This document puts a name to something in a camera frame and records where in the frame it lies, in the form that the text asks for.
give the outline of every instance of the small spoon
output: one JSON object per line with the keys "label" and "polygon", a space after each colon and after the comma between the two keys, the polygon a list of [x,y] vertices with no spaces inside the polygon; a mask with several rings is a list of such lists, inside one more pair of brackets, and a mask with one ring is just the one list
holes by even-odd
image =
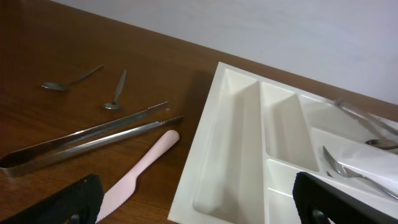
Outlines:
{"label": "small spoon", "polygon": [[82,75],[81,77],[79,77],[77,80],[69,83],[69,84],[61,84],[61,83],[50,83],[50,82],[45,82],[42,84],[42,87],[44,88],[48,88],[50,90],[58,90],[58,91],[67,91],[69,89],[69,87],[77,82],[82,81],[83,79],[87,78],[88,76],[90,76],[92,73],[96,72],[97,70],[99,70],[100,68],[102,68],[104,65],[100,65],[92,70],[90,70],[89,72],[87,72],[86,74]]}
{"label": "small spoon", "polygon": [[383,149],[383,150],[391,150],[391,149],[397,149],[398,144],[395,143],[394,141],[388,140],[388,139],[372,139],[368,140],[365,142],[365,144],[368,144],[370,146]]}
{"label": "small spoon", "polygon": [[124,81],[126,80],[127,70],[123,70],[122,76],[120,77],[120,81],[118,87],[116,87],[116,92],[114,93],[114,100],[112,103],[105,103],[105,108],[109,110],[118,110],[121,107],[118,105],[118,98],[122,93]]}

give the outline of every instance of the wooden table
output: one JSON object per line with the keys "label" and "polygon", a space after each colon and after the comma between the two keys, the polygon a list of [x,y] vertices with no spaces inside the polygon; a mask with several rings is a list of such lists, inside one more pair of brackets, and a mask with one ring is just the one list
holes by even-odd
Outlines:
{"label": "wooden table", "polygon": [[[171,110],[143,123],[184,115],[185,120],[15,179],[0,174],[0,220],[88,175],[108,190],[168,129],[181,140],[139,178],[136,193],[102,223],[169,223],[169,213],[218,62],[224,62],[329,99],[398,121],[398,106],[348,92],[122,22],[50,1],[0,2],[0,156],[120,118],[163,101]],[[105,64],[89,79],[60,93],[40,84],[67,82]],[[122,70],[127,81],[121,111],[113,98]]]}

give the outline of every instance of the serving tongs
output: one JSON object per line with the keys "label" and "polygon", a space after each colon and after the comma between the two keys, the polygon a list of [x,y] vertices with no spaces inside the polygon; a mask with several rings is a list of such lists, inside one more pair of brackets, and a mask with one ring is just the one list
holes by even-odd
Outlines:
{"label": "serving tongs", "polygon": [[365,128],[367,128],[370,132],[375,134],[379,139],[371,139],[365,142],[373,147],[377,147],[383,150],[392,150],[398,148],[398,142],[396,140],[387,139],[377,128],[374,126],[378,126],[386,131],[390,132],[394,136],[398,136],[398,129],[389,126],[388,124],[378,120],[374,116],[370,115],[369,113],[362,111],[361,109],[357,108],[356,106],[348,103],[343,98],[339,98],[335,101],[335,105],[343,110],[346,114],[351,116],[354,119],[357,119],[360,124],[362,124]]}
{"label": "serving tongs", "polygon": [[150,124],[129,129],[127,131],[122,131],[120,133],[112,134],[94,141],[90,141],[79,146],[71,147],[55,154],[42,156],[43,154],[55,149],[59,149],[60,147],[65,147],[74,142],[81,141],[99,133],[119,128],[121,126],[143,119],[153,112],[164,110],[168,107],[169,102],[161,103],[155,106],[151,106],[150,108],[140,111],[138,113],[134,113],[129,116],[110,121],[108,123],[88,128],[86,130],[78,131],[73,134],[69,134],[68,136],[43,142],[31,147],[20,149],[18,151],[10,152],[0,159],[0,169],[9,177],[25,175],[29,172],[33,172],[35,170],[65,161],[67,159],[80,156],[84,153],[92,151],[97,147],[150,131],[159,126],[163,126],[175,121],[180,121],[183,118],[182,116],[179,116],[165,121],[156,121]]}

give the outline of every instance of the tongs handle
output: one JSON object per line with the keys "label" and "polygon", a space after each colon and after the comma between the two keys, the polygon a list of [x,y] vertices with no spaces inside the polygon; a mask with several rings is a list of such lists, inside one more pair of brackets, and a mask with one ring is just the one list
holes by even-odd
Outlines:
{"label": "tongs handle", "polygon": [[391,134],[398,135],[398,129],[389,126],[388,124],[378,120],[377,118],[373,117],[369,113],[362,111],[361,109],[355,107],[351,103],[348,103],[344,99],[340,98],[335,101],[335,105],[342,110],[345,110],[351,114],[355,114],[356,116],[362,117],[369,123],[374,123],[377,126],[389,131]]}
{"label": "tongs handle", "polygon": [[52,151],[54,149],[58,149],[63,146],[67,146],[71,143],[80,141],[82,139],[86,139],[88,137],[97,135],[99,133],[103,133],[105,131],[109,131],[111,129],[119,128],[121,126],[127,125],[134,121],[145,118],[151,112],[162,110],[164,108],[168,108],[169,102],[161,103],[155,106],[151,106],[150,108],[140,111],[138,113],[131,114],[129,116],[125,116],[123,118],[110,121],[108,123],[100,124],[98,126],[88,128],[86,130],[78,131],[73,134],[69,134],[68,136],[60,137],[51,141],[43,142],[31,147],[27,147],[24,149],[20,149],[18,151],[14,151],[9,153],[0,159],[0,168],[9,168],[18,166],[21,164],[25,164],[26,162],[31,161],[35,157],[45,154],[46,152]]}
{"label": "tongs handle", "polygon": [[20,175],[27,174],[29,172],[41,169],[43,167],[47,167],[52,164],[56,164],[58,162],[65,161],[67,159],[71,159],[76,156],[80,156],[84,153],[91,151],[100,146],[104,146],[106,144],[110,144],[112,142],[120,141],[122,139],[126,139],[131,136],[135,136],[137,134],[141,134],[147,131],[150,131],[156,127],[163,126],[165,124],[169,124],[175,121],[180,121],[183,117],[176,117],[172,119],[168,119],[166,121],[156,121],[151,124],[143,125],[137,128],[132,128],[127,131],[122,131],[120,133],[112,134],[110,136],[106,136],[88,143],[84,143],[79,146],[75,146],[64,151],[45,156],[39,159],[34,159],[23,164],[18,164],[17,166],[4,167],[3,162],[5,162],[6,157],[3,157],[0,160],[0,169],[6,173],[9,177],[17,177]]}

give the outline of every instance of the spoon handle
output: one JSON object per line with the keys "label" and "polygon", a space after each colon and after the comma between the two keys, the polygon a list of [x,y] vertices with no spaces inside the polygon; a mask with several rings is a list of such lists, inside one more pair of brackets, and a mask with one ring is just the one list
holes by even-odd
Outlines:
{"label": "spoon handle", "polygon": [[114,93],[114,103],[118,102],[119,95],[122,93],[124,81],[126,80],[127,70],[123,70],[122,76],[120,77],[120,81],[118,87],[116,87],[116,91]]}
{"label": "spoon handle", "polygon": [[389,126],[388,124],[378,120],[377,118],[375,118],[374,116],[370,115],[369,113],[360,110],[359,108],[355,107],[351,103],[348,103],[347,101],[345,101],[343,98],[337,99],[335,101],[335,105],[337,107],[339,107],[340,109],[343,109],[343,110],[345,110],[345,111],[347,111],[347,112],[349,112],[351,114],[354,114],[356,116],[362,117],[367,122],[374,123],[374,124],[378,125],[379,127],[389,131],[390,133],[398,136],[398,129],[396,129],[396,128],[392,127],[392,126]]}
{"label": "spoon handle", "polygon": [[388,189],[387,187],[377,183],[376,181],[370,179],[369,177],[366,177],[365,175],[361,175],[362,178],[364,178],[365,180],[370,181],[372,184],[374,184],[378,189],[382,190],[385,194],[387,194],[388,196],[398,200],[398,194],[396,194],[395,192],[391,191],[390,189]]}
{"label": "spoon handle", "polygon": [[178,140],[180,135],[174,130],[167,131],[151,149],[144,155],[144,157],[129,171],[135,176],[141,174],[147,167],[149,167],[157,158],[169,150]]}
{"label": "spoon handle", "polygon": [[99,66],[93,68],[92,70],[90,70],[90,71],[87,72],[86,74],[80,76],[80,77],[79,77],[78,79],[76,79],[75,81],[69,83],[69,85],[72,85],[72,84],[75,84],[75,83],[77,83],[77,82],[82,81],[83,79],[89,77],[92,73],[95,73],[98,69],[102,68],[103,66],[104,66],[104,65],[99,65]]}

